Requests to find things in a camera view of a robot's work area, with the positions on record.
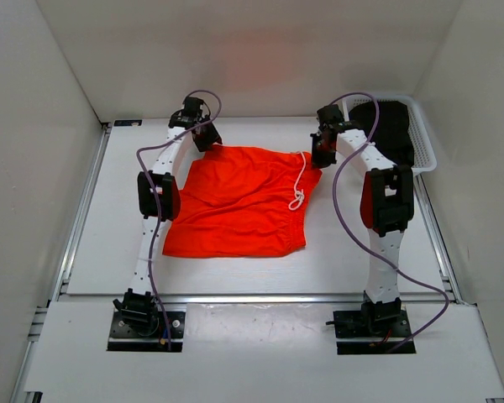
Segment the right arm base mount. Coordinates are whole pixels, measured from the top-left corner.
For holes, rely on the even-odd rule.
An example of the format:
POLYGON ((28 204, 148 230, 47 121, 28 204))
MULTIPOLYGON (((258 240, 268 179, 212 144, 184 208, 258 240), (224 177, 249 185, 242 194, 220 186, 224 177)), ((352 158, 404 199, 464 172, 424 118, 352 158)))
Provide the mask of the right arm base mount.
POLYGON ((358 310, 334 311, 327 327, 336 337, 337 355, 415 354, 407 311, 396 297, 373 302, 366 294, 358 310))

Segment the orange shorts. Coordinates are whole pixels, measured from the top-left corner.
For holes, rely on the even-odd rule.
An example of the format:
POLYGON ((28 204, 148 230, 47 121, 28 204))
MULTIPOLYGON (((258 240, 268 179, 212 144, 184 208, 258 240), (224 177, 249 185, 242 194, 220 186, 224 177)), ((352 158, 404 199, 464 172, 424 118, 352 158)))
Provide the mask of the orange shorts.
POLYGON ((191 164, 162 252, 278 258, 303 249, 307 205, 321 176, 305 151, 215 145, 191 164))

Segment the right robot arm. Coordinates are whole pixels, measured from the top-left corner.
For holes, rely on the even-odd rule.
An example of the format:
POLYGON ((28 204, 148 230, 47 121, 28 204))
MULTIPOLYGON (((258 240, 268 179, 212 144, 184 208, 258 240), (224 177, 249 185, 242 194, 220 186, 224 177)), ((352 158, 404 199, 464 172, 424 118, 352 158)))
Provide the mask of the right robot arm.
POLYGON ((335 104, 317 110, 318 131, 312 137, 312 165, 326 168, 336 155, 350 158, 363 177, 360 216, 368 230, 370 269, 361 306, 360 325, 378 336, 401 315, 398 289, 399 249, 414 216, 413 173, 384 156, 365 131, 346 121, 335 104))

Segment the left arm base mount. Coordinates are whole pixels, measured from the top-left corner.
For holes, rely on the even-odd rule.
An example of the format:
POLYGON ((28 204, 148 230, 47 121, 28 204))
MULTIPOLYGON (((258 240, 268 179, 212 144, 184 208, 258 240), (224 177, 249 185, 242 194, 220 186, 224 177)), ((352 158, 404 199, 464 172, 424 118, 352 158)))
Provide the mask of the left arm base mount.
POLYGON ((185 311, 163 312, 149 291, 128 290, 113 301, 107 351, 180 353, 186 327, 185 311))

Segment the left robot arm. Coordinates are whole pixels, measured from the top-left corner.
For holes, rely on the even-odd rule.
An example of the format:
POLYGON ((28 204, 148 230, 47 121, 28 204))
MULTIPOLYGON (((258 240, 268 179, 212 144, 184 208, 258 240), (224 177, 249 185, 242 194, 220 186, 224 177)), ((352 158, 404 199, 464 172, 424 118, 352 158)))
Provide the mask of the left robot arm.
POLYGON ((221 110, 222 101, 214 92, 190 92, 180 109, 171 114, 163 143, 136 151, 140 166, 137 190, 143 235, 134 277, 123 299, 116 300, 114 306, 121 320, 141 336, 153 334, 159 326, 169 327, 154 279, 156 255, 181 210, 176 182, 181 162, 192 146, 205 152, 214 144, 222 143, 214 127, 221 110))

